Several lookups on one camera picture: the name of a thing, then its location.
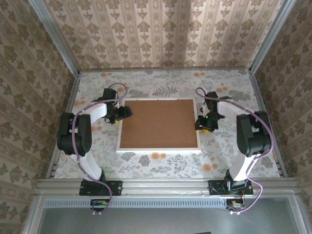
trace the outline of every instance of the patterned wallpaper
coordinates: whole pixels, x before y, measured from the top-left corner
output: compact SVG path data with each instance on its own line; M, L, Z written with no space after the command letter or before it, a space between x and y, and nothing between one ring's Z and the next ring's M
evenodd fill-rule
M0 1L0 233L18 233L73 77L26 0Z
M290 176L312 220L312 1L297 0L256 72Z
M80 70L247 67L282 0L43 0Z

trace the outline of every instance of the table surface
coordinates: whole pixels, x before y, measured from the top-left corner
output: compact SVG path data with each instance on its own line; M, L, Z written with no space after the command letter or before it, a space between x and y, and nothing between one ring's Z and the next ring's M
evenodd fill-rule
M259 110L247 69L91 72L80 77L74 113L101 97L103 89L115 82L127 86L127 98L196 97L198 113L203 104L195 93L198 86L206 92L216 91L220 97L230 96L250 110ZM114 88L120 96L123 94L123 87ZM100 119L92 126L91 151L107 178L221 178L240 152L236 124L228 119L218 123L217 131L200 134L202 151L198 154L117 153L118 124ZM273 154L260 159L250 175L279 177ZM55 178L82 178L82 172L77 162L61 153Z

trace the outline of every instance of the black mounting bracket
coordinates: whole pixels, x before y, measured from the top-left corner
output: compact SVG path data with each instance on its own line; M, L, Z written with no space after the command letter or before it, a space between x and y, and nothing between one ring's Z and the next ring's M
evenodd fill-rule
M228 190L226 189L226 182L223 179L208 180L208 188L210 195L253 195L252 183L248 180L245 187Z
M108 187L110 187L110 189L112 190L113 196L121 196L121 192L122 192L121 180L106 180L104 171L102 170L102 175L99 181L104 182L105 184L107 184ZM80 184L79 195L80 196L109 196L109 192L104 185L96 183L94 181L83 179Z
M103 91L103 96L99 97L98 99L93 100L92 102L115 99L117 95L118 93L116 90L105 88Z

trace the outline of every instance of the glass panel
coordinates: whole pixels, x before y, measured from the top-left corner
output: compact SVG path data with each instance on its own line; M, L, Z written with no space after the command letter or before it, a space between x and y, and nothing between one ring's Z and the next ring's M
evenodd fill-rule
M230 215L224 209L111 208L92 215L86 208L45 209L39 234L298 234L288 199L260 199L252 209Z

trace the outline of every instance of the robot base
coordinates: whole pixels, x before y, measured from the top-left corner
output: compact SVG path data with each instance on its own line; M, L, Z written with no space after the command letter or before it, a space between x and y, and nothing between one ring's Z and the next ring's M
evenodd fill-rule
M102 170L102 175L99 181L107 184L112 190L113 196L121 196L122 192L122 181L121 180L107 180L105 179L104 171ZM80 196L109 196L107 188L94 181L88 181L86 179L82 180L79 190Z
M250 181L247 182L247 186L233 190L225 189L225 184L225 181L222 179L209 180L208 185L210 195L242 195L243 192L244 195L254 194L252 183Z

